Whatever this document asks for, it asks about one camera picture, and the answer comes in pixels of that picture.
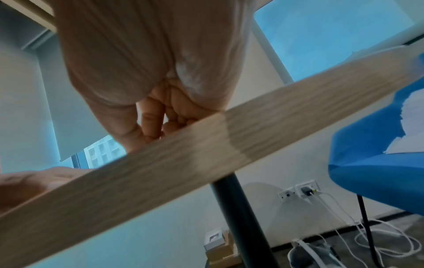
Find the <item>electrical outlet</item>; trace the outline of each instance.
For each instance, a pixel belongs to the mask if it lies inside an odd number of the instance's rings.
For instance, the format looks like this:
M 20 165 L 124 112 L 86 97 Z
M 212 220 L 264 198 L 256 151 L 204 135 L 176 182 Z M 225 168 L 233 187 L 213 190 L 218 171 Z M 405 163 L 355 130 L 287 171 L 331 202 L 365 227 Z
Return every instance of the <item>electrical outlet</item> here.
M 297 194 L 300 198 L 303 198 L 303 199 L 308 198 L 308 196 L 307 196 L 307 195 L 305 195 L 305 194 L 302 192 L 302 190 L 301 190 L 301 189 L 302 189 L 302 187 L 305 187 L 305 186 L 309 186 L 309 187 L 311 187 L 312 189 L 319 190 L 319 186 L 318 186 L 318 183 L 317 183 L 316 181 L 307 181 L 307 182 L 304 182 L 304 183 L 297 184 L 297 185 L 295 186 L 296 194 Z
M 296 197 L 296 192 L 294 187 L 290 187 L 288 189 L 285 189 L 282 192 L 278 193 L 278 197 L 280 198 L 281 202 L 288 202 Z

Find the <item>window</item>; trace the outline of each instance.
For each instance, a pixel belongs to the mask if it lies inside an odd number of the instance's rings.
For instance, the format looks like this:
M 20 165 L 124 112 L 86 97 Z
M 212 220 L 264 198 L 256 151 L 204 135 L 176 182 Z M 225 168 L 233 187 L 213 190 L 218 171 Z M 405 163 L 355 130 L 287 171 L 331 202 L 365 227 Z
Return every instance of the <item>window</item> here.
M 419 0 L 273 0 L 254 17 L 297 81 L 421 23 L 423 12 Z
M 74 167 L 98 168 L 125 155 L 125 149 L 107 135 L 72 157 Z

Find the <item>white box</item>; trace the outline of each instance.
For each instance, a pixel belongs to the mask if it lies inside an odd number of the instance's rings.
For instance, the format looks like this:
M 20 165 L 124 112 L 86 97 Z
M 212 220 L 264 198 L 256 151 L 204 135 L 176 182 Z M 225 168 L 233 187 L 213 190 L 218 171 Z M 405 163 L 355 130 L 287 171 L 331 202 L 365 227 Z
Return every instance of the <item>white box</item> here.
M 225 244 L 222 228 L 207 232 L 204 236 L 204 249 L 211 250 L 219 245 Z

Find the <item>hand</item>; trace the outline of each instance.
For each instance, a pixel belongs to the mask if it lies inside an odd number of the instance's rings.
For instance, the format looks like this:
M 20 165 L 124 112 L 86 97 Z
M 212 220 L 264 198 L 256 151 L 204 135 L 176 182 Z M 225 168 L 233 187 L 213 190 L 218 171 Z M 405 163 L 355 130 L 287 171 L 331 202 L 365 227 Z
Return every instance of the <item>hand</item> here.
M 255 7 L 255 0 L 53 1 L 70 80 L 127 152 L 225 110 Z
M 0 215 L 90 171 L 54 167 L 43 171 L 0 174 Z

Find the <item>roller blind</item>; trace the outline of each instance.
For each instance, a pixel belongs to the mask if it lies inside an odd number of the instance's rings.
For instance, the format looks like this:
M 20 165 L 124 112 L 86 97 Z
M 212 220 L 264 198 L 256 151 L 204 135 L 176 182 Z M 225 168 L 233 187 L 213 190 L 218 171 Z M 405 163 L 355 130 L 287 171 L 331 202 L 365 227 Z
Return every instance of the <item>roller blind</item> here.
M 69 81 L 56 36 L 37 49 L 61 161 L 107 135 Z

